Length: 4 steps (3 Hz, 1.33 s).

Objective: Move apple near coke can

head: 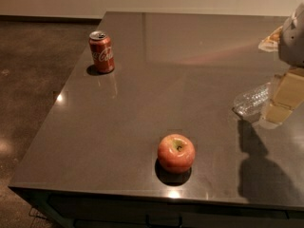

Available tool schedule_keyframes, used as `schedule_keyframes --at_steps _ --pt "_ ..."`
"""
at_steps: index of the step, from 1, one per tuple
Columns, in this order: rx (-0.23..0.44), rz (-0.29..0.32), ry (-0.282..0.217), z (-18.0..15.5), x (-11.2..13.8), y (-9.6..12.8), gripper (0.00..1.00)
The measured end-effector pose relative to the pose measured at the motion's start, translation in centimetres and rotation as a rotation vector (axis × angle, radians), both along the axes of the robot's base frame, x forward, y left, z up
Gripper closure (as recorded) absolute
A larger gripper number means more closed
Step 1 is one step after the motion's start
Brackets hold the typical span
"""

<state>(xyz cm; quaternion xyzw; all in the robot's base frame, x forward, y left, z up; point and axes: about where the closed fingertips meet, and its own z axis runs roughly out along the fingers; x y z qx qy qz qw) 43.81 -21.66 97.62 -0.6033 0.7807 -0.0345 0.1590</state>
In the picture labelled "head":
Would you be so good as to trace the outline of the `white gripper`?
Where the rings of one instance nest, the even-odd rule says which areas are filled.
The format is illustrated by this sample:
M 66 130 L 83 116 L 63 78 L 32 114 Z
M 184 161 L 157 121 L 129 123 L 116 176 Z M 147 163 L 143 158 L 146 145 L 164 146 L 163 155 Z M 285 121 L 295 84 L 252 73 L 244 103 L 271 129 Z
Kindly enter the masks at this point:
M 281 61 L 293 66 L 283 75 L 274 77 L 261 110 L 259 124 L 266 129 L 274 129 L 304 102 L 304 3 L 298 5 L 283 27 L 276 28 L 265 37 L 258 48 L 278 52 Z

